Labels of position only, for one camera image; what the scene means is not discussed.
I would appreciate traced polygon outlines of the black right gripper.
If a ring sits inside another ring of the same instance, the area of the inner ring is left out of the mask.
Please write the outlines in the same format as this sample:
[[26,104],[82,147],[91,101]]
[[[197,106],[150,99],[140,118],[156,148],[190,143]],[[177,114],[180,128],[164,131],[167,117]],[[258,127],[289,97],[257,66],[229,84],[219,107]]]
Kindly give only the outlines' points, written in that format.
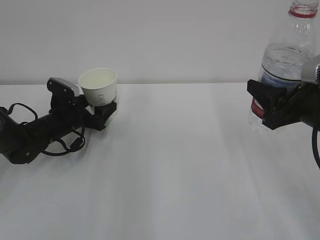
[[250,79],[247,92],[263,110],[258,115],[262,124],[271,130],[295,123],[310,127],[320,125],[320,86],[303,83],[287,95],[287,89]]

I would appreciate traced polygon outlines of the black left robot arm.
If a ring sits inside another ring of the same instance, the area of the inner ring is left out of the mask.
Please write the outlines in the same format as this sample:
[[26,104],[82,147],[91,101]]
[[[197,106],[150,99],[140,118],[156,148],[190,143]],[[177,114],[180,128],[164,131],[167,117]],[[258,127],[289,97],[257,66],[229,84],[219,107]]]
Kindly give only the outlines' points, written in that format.
[[63,104],[54,104],[48,114],[37,114],[31,122],[15,122],[9,109],[0,109],[0,153],[12,164],[29,164],[39,154],[60,157],[81,150],[85,144],[85,130],[105,129],[107,120],[117,109],[112,101],[96,106],[94,114],[86,108],[89,105],[83,95]]

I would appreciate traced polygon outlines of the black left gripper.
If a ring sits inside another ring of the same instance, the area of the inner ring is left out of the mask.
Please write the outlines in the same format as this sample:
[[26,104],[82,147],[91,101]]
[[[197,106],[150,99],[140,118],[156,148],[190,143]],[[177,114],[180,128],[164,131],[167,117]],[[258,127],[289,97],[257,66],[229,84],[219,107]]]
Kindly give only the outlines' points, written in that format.
[[116,100],[103,106],[95,106],[94,114],[87,110],[90,105],[85,96],[76,96],[69,105],[50,109],[49,113],[55,118],[54,123],[62,125],[69,132],[79,128],[101,131],[106,128],[107,121],[117,110]]

